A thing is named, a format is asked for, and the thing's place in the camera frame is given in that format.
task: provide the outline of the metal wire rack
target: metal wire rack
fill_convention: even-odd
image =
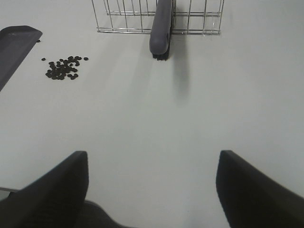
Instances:
[[[224,0],[172,0],[172,34],[220,35]],[[92,0],[97,32],[150,34],[158,0]]]

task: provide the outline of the dark gray object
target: dark gray object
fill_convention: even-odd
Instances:
[[[169,51],[172,20],[172,0],[159,0],[150,36],[150,51],[163,55]]]
[[[218,197],[231,228],[303,228],[304,199],[232,151],[222,151]]]
[[[85,200],[89,184],[85,151],[0,201],[0,228],[128,228]]]
[[[30,26],[11,26],[0,31],[0,91],[41,35]]]

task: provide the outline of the gray tray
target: gray tray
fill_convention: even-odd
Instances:
[[[11,26],[0,31],[0,91],[41,35],[30,26]]]

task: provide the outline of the gray handle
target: gray handle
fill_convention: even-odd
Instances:
[[[172,0],[158,0],[150,36],[150,51],[164,54],[169,46],[172,18]]]

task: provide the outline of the pile of black beans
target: pile of black beans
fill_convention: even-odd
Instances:
[[[80,65],[80,60],[82,60],[79,56],[70,56],[67,59],[59,59],[57,62],[49,62],[50,69],[46,72],[46,76],[48,78],[52,78],[53,80],[64,80],[65,77],[69,77],[71,80],[74,80],[78,77],[78,70],[75,67]]]

